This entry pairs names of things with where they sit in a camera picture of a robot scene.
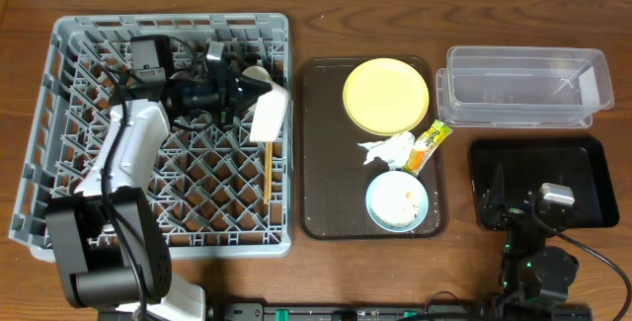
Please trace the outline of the white cup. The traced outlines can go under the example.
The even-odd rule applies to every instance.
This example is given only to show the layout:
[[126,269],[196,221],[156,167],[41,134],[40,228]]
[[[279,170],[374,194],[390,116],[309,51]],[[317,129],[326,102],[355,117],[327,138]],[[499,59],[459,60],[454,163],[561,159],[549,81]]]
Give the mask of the white cup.
[[272,82],[272,77],[270,76],[268,71],[262,66],[253,65],[253,66],[247,67],[245,70],[242,71],[242,75],[252,80],[257,80],[257,81],[267,82],[267,83]]

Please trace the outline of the pink bowl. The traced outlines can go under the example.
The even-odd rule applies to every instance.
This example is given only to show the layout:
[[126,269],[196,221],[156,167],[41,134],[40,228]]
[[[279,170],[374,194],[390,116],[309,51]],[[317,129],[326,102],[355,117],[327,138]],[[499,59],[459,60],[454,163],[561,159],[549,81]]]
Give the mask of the pink bowl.
[[270,92],[260,96],[256,103],[250,131],[253,142],[275,141],[282,128],[289,92],[274,82],[271,87]]

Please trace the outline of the wooden chopstick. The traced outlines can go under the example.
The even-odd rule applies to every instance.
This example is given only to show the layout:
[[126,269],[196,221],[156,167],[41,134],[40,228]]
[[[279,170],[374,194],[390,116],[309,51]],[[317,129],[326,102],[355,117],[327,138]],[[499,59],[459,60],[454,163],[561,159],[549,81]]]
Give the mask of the wooden chopstick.
[[266,203],[269,203],[272,199],[272,190],[273,190],[273,143],[266,143]]
[[265,144],[265,185],[264,185],[264,204],[268,205],[272,195],[272,160],[273,160],[273,144],[266,142]]

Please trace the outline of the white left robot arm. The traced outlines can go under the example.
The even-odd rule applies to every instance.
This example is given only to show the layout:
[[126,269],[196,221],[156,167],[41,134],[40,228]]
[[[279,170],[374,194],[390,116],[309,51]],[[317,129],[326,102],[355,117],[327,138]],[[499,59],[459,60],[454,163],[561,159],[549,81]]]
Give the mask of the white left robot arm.
[[147,199],[160,147],[178,117],[210,114],[225,125],[273,83],[230,69],[224,45],[209,41],[177,77],[166,35],[134,37],[132,66],[114,73],[110,124],[90,172],[68,197],[48,203],[45,223],[69,304],[134,320],[204,320],[205,291],[172,271],[165,237]]

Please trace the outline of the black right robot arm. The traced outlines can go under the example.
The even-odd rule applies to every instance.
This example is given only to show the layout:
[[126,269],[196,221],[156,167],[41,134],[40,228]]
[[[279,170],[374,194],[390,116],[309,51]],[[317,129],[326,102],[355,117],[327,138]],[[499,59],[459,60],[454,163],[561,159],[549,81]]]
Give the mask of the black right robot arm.
[[579,268],[578,260],[565,250],[548,246],[554,235],[545,223],[564,226],[575,198],[570,188],[545,183],[521,202],[506,197],[504,166],[495,167],[490,188],[479,200],[483,226],[505,231],[499,284],[480,314],[502,320],[552,320],[555,308],[566,302]]

